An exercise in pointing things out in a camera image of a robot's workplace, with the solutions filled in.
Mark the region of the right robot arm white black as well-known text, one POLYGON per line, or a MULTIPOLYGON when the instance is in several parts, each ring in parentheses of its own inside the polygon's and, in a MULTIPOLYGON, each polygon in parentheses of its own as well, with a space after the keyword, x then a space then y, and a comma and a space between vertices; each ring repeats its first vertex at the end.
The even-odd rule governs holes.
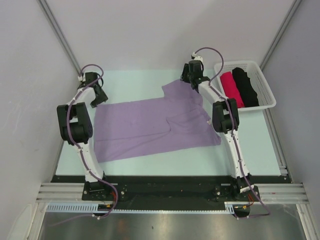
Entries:
POLYGON ((250 171, 240 146, 240 119, 236 100, 223 95, 211 84, 209 77, 204 75, 204 64, 199 57, 184 64, 181 81, 190 84, 193 90, 212 105, 211 124, 215 132, 220 134, 230 161, 233 178, 230 194, 235 200, 242 201, 254 185, 250 183, 250 171))

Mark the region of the purple t shirt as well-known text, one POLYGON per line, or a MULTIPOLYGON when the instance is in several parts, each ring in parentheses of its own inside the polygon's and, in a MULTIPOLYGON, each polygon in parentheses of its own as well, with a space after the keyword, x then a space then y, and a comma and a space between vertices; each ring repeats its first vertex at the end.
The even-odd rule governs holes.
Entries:
POLYGON ((221 144, 199 93, 180 80, 162 90, 160 98, 97 107, 93 136, 98 162, 221 144))

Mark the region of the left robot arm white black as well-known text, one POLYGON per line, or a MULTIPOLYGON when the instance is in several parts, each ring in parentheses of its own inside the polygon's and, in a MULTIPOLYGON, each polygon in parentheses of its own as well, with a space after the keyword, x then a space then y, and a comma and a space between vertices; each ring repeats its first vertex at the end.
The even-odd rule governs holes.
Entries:
POLYGON ((102 89, 104 80, 101 74, 86 72, 78 79, 80 84, 72 100, 56 108, 59 132, 63 141, 76 150, 83 164, 85 182, 96 184, 93 194, 98 199, 105 200, 110 196, 111 188, 101 182, 105 174, 94 152, 94 130, 88 109, 105 103, 108 97, 102 89))

